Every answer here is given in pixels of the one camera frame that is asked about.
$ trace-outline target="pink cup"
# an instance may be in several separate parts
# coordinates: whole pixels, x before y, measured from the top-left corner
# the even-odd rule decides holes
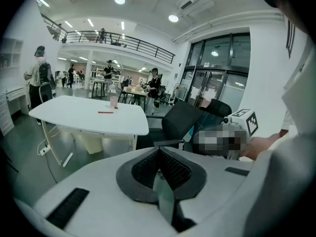
[[[110,106],[117,107],[118,106],[118,97],[110,97]]]

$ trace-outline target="floor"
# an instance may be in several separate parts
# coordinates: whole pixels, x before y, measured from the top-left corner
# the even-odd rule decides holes
[[[61,95],[87,98],[91,95],[91,90],[81,88],[78,83],[74,84],[72,89],[57,87],[56,97]],[[109,101],[112,95],[116,94],[110,93],[102,100]],[[167,105],[160,105],[159,113],[155,113],[155,115],[164,116],[170,108]],[[148,119],[148,124],[149,127],[161,127],[161,120]],[[34,118],[21,115],[14,121],[14,125],[15,127],[0,139],[0,146],[12,160],[11,164],[19,171],[16,173],[9,165],[6,167],[13,196],[30,206],[33,206],[42,194],[55,185],[54,178],[57,182],[60,182],[93,161],[124,154],[132,150],[128,141],[103,139],[104,151],[90,155],[87,153],[80,136],[75,135],[75,141],[73,141],[69,133],[60,132],[53,137],[54,146],[60,158],[65,160],[70,152],[74,153],[67,166],[63,168],[57,164],[52,153],[48,152],[46,157],[37,155],[38,145],[45,139],[45,135],[42,126],[37,125]]]

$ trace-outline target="electrical outlet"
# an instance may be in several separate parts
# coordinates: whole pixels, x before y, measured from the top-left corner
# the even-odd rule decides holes
[[[41,155],[41,156],[44,156],[49,150],[50,150],[50,145],[48,144],[46,147],[44,147],[44,148],[40,151],[40,155]]]

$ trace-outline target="railing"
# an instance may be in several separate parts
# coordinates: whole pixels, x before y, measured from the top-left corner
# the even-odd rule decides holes
[[[44,22],[47,24],[47,28],[49,32],[52,34],[53,39],[61,41],[62,43],[104,43],[142,52],[168,63],[172,63],[173,57],[175,56],[175,54],[161,47],[158,47],[141,39],[136,39],[130,36],[123,36],[121,34],[116,33],[105,33],[103,39],[101,39],[100,32],[96,31],[67,32],[65,29],[58,26],[45,15],[42,14],[42,17]]]

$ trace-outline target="black cable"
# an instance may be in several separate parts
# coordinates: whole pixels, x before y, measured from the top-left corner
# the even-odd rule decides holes
[[[48,167],[48,169],[49,169],[49,172],[50,172],[51,176],[54,178],[55,183],[57,184],[57,181],[56,181],[56,179],[55,179],[53,173],[52,173],[51,170],[50,170],[49,163],[48,163],[48,158],[47,158],[46,153],[45,153],[45,157],[46,157],[47,167]]]

